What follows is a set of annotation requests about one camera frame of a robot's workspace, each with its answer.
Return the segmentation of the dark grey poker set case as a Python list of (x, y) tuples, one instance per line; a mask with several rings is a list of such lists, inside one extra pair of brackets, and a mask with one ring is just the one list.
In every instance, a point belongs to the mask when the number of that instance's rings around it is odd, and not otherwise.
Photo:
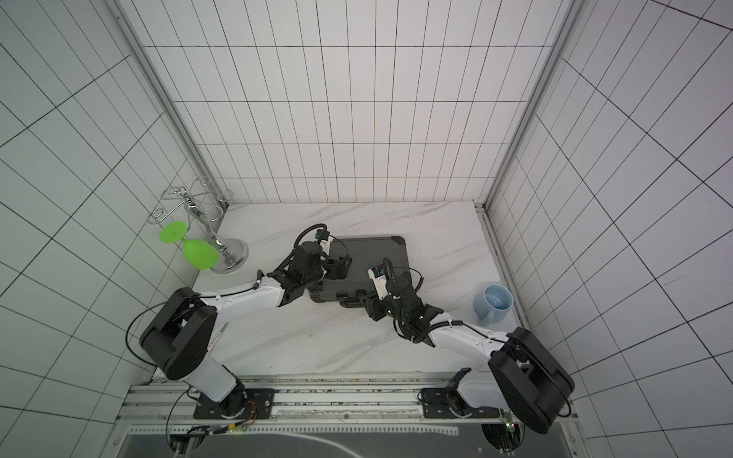
[(376, 294), (368, 271), (382, 264), (384, 258), (392, 261), (396, 275), (407, 273), (407, 278), (412, 280), (407, 243), (401, 236), (343, 238), (342, 242), (331, 245), (330, 255), (339, 258), (349, 254), (352, 259), (349, 272), (343, 280), (324, 279), (309, 289), (309, 297), (314, 303), (334, 302), (345, 308), (362, 308), (357, 292), (364, 290), (370, 295)]

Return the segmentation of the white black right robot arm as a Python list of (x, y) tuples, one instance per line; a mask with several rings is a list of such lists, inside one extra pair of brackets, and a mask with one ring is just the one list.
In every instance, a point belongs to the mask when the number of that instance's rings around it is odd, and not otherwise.
[(528, 329), (506, 333), (473, 326), (424, 303), (407, 274), (389, 263), (368, 269), (375, 291), (357, 297), (374, 320), (391, 318), (398, 336), (413, 345), (449, 350), (471, 361), (442, 390), (435, 412), (460, 419), (494, 408), (529, 429), (546, 433), (568, 405), (575, 384)]

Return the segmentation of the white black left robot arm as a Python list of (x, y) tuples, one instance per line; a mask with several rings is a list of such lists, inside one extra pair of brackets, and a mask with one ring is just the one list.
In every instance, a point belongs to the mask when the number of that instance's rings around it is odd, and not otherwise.
[(330, 237), (295, 246), (274, 271), (259, 272), (240, 291), (177, 290), (141, 333), (140, 347), (168, 379), (185, 381), (224, 410), (240, 408), (246, 402), (244, 385), (211, 356), (212, 336), (234, 320), (292, 303), (322, 280), (345, 279), (352, 259), (347, 254), (331, 257), (333, 241)]

